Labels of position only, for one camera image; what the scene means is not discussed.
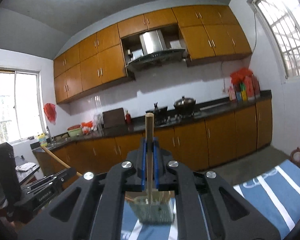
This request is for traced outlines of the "blue white striped tablecloth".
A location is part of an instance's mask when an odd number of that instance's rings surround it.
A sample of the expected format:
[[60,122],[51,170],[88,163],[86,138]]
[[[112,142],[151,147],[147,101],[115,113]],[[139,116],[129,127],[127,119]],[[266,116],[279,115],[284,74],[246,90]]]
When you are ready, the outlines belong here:
[[[286,160],[233,188],[278,229],[281,239],[300,239],[300,168]],[[143,224],[125,202],[120,239],[177,238],[177,221]]]

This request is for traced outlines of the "brown upper kitchen cabinets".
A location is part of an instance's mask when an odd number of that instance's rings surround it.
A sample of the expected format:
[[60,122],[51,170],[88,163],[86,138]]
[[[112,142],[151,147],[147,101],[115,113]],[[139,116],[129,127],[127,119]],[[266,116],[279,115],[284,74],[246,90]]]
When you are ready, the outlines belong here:
[[136,72],[175,61],[188,66],[243,59],[249,42],[226,5],[147,12],[84,38],[54,59],[57,103],[128,82]]

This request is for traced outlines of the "green bowl with red lid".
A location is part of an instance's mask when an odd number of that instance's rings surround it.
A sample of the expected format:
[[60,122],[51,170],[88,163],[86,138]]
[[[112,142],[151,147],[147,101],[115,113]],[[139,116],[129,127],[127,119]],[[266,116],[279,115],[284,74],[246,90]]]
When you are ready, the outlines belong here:
[[74,125],[67,129],[68,135],[70,137],[76,137],[83,134],[81,125]]

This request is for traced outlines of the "green perforated utensil holder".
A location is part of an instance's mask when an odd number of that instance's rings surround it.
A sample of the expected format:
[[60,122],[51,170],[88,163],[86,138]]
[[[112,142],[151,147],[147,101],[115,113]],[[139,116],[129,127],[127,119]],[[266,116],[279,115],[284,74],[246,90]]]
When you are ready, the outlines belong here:
[[152,201],[148,196],[125,198],[133,213],[142,224],[172,224],[175,219],[170,191],[153,191]]

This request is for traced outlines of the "red small bottle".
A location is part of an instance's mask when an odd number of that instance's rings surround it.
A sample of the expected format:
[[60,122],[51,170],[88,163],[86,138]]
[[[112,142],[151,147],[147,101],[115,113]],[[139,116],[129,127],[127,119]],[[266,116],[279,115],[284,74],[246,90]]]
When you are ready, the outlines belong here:
[[126,121],[126,124],[127,124],[127,125],[130,125],[131,122],[132,122],[131,115],[130,115],[129,111],[126,111],[126,114],[125,114],[125,121]]

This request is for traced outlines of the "red plastic bag hanging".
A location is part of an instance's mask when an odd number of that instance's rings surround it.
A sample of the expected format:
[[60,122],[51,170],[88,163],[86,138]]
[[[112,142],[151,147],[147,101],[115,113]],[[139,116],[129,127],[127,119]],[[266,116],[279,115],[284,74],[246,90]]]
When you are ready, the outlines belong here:
[[44,105],[44,114],[46,115],[47,120],[55,125],[56,124],[56,106],[53,103],[46,103]]

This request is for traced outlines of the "yellow detergent bottle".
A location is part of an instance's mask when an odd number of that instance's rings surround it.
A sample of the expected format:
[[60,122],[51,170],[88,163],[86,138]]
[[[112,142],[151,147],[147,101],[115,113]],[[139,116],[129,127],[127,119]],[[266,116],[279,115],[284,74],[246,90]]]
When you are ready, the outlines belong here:
[[45,133],[42,133],[38,136],[38,141],[39,141],[41,147],[42,146],[46,147],[48,145]]

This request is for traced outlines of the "black lidded wok right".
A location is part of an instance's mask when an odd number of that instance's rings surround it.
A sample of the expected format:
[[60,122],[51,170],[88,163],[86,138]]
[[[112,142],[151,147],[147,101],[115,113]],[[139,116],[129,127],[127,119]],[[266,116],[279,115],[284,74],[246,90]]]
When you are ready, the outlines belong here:
[[174,102],[174,108],[177,115],[190,116],[194,113],[196,100],[194,98],[187,98],[182,96],[181,99]]

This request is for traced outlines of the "dark cutting board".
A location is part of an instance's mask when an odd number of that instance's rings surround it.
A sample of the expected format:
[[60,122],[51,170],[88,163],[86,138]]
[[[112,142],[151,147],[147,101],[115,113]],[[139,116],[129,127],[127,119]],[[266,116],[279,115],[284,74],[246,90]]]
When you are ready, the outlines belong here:
[[126,124],[123,108],[117,108],[102,113],[104,128],[112,128]]

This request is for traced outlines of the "red bag on counter corner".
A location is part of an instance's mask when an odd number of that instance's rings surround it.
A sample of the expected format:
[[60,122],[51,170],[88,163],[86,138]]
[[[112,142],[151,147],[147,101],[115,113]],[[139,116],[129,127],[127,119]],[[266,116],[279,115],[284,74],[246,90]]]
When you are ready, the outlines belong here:
[[230,74],[231,77],[231,83],[233,85],[240,84],[244,82],[244,79],[246,76],[251,77],[253,75],[253,72],[249,68],[241,68],[237,70],[236,72],[232,72]]

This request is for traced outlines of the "black wok left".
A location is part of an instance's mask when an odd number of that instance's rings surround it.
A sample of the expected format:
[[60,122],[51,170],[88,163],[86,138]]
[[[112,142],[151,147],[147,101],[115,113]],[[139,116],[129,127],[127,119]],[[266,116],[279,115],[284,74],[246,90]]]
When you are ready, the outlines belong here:
[[156,126],[163,125],[167,122],[167,115],[168,107],[158,107],[158,102],[154,103],[154,108],[151,110],[147,110],[146,113],[153,113],[154,114],[154,124]]

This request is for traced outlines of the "steel range hood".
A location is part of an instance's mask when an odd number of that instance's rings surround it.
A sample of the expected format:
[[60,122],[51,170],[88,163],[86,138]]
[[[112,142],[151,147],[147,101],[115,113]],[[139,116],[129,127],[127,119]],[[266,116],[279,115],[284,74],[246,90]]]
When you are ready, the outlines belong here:
[[179,62],[188,56],[185,41],[177,25],[125,37],[121,42],[126,70],[134,73]]

